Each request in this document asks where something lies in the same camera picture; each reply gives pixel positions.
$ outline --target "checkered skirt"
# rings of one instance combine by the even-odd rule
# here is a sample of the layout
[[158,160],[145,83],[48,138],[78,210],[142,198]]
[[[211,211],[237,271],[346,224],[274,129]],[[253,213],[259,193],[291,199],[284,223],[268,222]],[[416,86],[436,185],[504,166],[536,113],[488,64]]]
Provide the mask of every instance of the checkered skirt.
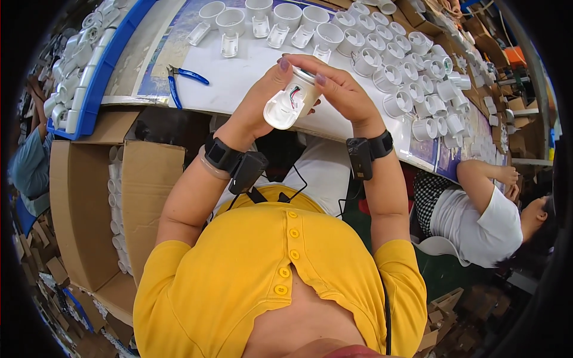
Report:
[[446,178],[421,170],[414,179],[414,204],[418,223],[426,237],[431,236],[430,220],[438,198],[453,183]]

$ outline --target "black hair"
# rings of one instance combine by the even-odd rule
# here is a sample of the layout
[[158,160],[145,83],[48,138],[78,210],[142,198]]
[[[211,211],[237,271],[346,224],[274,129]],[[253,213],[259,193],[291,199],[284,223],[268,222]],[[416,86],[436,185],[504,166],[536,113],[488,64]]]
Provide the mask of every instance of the black hair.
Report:
[[503,261],[498,261],[496,267],[525,269],[532,272],[535,277],[541,277],[557,237],[557,220],[552,195],[548,196],[542,210],[547,213],[547,219],[541,224],[541,227],[529,240],[521,244],[513,255]]

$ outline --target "wrist-mounted device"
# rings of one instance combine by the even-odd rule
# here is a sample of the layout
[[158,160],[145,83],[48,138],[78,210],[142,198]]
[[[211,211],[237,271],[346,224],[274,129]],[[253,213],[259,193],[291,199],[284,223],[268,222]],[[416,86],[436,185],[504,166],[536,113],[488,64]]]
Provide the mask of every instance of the wrist-mounted device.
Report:
[[394,149],[394,141],[387,129],[376,138],[349,138],[346,140],[346,148],[354,179],[370,180],[372,162],[390,154]]
[[229,191],[235,195],[248,192],[269,165],[263,153],[236,151],[213,138],[213,133],[205,141],[205,159],[214,168],[229,173]]

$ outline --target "pliers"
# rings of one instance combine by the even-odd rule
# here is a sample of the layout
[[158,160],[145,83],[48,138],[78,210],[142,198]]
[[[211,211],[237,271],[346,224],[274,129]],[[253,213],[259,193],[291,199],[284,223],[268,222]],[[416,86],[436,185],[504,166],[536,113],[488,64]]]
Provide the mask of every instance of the pliers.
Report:
[[173,101],[175,102],[175,106],[177,107],[177,109],[183,109],[183,106],[181,106],[181,101],[179,101],[179,96],[177,95],[177,87],[175,85],[175,77],[173,76],[174,74],[180,74],[183,77],[187,77],[190,78],[192,80],[195,81],[199,81],[204,85],[209,85],[209,81],[207,81],[206,78],[204,78],[203,76],[201,76],[200,74],[196,74],[195,72],[189,71],[189,70],[184,70],[182,68],[175,68],[171,65],[167,66],[167,72],[168,72],[168,79],[169,79],[169,90],[171,90],[171,97],[173,97]]

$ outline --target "white t-shirt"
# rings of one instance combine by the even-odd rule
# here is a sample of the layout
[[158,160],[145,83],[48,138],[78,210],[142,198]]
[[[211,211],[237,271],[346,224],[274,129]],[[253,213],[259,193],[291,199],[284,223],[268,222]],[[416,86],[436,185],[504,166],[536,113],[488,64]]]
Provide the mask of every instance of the white t-shirt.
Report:
[[519,211],[497,187],[481,217],[465,191],[446,189],[432,212],[430,231],[450,240],[461,259],[488,269],[523,242]]

